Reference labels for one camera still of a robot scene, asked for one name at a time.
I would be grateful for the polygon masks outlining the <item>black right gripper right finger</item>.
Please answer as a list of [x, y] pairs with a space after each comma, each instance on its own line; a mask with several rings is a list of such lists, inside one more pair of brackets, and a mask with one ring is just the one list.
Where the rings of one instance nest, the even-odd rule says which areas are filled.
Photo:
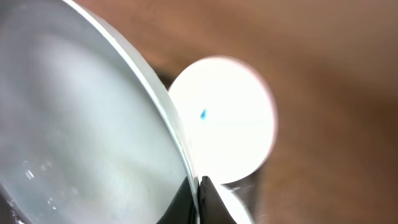
[[208, 176], [200, 182], [198, 205], [201, 224], [236, 224]]

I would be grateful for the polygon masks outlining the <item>white plate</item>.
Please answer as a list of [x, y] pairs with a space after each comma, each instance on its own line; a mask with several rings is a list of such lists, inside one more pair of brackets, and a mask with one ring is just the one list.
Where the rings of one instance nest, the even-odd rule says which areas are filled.
[[1, 195], [18, 223], [157, 223], [198, 179], [142, 55], [75, 1], [1, 2]]
[[200, 59], [174, 80], [169, 96], [200, 176], [217, 184], [236, 182], [271, 154], [278, 130], [275, 100], [261, 75], [243, 61]]

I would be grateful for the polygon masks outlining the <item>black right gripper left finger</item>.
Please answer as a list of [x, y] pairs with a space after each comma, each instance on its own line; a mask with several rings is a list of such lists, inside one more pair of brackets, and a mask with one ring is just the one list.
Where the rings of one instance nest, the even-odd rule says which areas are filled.
[[177, 193], [157, 224], [196, 224], [196, 212], [192, 192], [187, 178], [184, 178]]

